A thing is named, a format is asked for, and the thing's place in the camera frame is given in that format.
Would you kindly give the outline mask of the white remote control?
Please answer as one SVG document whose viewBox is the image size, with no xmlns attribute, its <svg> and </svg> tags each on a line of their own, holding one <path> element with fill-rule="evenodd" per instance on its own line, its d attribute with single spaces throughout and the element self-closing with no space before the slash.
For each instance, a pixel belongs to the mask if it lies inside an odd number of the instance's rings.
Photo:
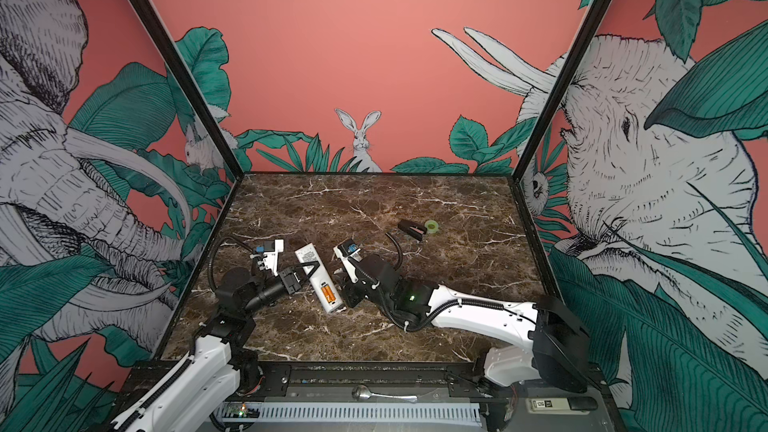
<svg viewBox="0 0 768 432">
<path fill-rule="evenodd" d="M 324 311 L 328 314 L 333 313 L 343 307 L 343 301 L 341 299 L 341 296 L 339 292 L 337 291 L 335 284 L 333 283 L 333 280 L 331 279 L 330 275 L 328 274 L 327 269 L 325 268 L 324 263 L 322 262 L 315 246 L 312 243 L 309 243 L 305 245 L 304 247 L 298 249 L 295 252 L 295 255 L 300 263 L 309 262 L 313 260 L 317 260 L 320 262 L 320 268 L 315 272 L 313 277 L 310 280 L 310 284 L 319 299 L 322 308 Z M 330 285 L 335 292 L 336 295 L 336 304 L 330 306 L 321 291 L 321 287 L 323 285 Z"/>
</svg>

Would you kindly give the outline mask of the orange AA battery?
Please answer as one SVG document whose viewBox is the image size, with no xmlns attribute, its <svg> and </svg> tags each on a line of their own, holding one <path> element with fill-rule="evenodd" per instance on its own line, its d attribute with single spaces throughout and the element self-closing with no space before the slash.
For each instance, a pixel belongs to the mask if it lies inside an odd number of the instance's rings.
<svg viewBox="0 0 768 432">
<path fill-rule="evenodd" d="M 323 285 L 321 291 L 326 299 L 326 302 L 332 306 L 336 304 L 336 295 L 334 289 L 330 285 Z"/>
</svg>

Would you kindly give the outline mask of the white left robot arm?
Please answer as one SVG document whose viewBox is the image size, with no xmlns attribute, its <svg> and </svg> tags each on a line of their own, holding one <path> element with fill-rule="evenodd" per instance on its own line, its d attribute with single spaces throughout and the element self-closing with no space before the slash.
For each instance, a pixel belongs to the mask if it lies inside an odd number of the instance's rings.
<svg viewBox="0 0 768 432">
<path fill-rule="evenodd" d="M 262 280 L 243 267 L 224 274 L 215 314 L 187 354 L 146 394 L 110 421 L 110 431 L 193 431 L 228 397 L 258 391 L 264 372 L 245 347 L 254 314 L 302 289 L 320 268 L 316 260 Z"/>
</svg>

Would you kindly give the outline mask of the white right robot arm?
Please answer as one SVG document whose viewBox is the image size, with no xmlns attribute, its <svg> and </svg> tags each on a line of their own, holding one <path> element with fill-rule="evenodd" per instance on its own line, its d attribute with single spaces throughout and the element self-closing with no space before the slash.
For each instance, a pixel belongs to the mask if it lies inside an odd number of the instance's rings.
<svg viewBox="0 0 768 432">
<path fill-rule="evenodd" d="M 473 296 L 435 282 L 407 277 L 377 254 L 335 249 L 347 278 L 350 308 L 366 299 L 395 326 L 415 333 L 429 326 L 468 331 L 503 342 L 481 358 L 481 378 L 499 387 L 541 379 L 584 393 L 590 336 L 583 322 L 556 297 L 509 302 Z"/>
</svg>

